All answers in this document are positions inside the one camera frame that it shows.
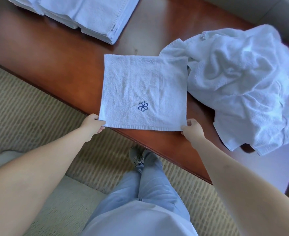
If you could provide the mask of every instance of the forearm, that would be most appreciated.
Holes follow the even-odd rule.
[[[0,235],[24,233],[89,134],[78,128],[0,168]]]
[[[289,235],[289,198],[207,139],[192,145],[242,235]]]

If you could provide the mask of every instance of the wooden table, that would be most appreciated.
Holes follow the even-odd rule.
[[[226,27],[245,30],[252,25],[202,0],[140,0],[111,46],[0,0],[0,67],[85,114],[98,114],[104,54],[157,56],[177,38]],[[189,94],[187,117],[197,119],[205,137],[228,155],[256,154],[227,150],[213,127],[214,111]],[[114,130],[211,182],[200,157],[180,132]]]

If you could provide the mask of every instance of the white shirt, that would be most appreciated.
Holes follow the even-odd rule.
[[[131,201],[94,218],[81,236],[198,236],[191,222],[154,204]]]

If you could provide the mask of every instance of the patterned carpet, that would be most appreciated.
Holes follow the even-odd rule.
[[[26,152],[49,143],[79,127],[84,118],[82,113],[0,69],[0,153]],[[107,128],[84,145],[66,175],[108,194],[132,169],[127,157],[132,146],[136,144]],[[162,162],[200,236],[239,235],[212,185],[164,159]]]

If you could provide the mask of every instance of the jeans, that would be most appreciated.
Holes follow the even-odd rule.
[[[113,191],[97,206],[86,226],[95,217],[133,200],[155,204],[190,222],[185,204],[163,172],[162,162],[154,153],[148,152],[144,156],[144,166],[137,166],[123,176]]]

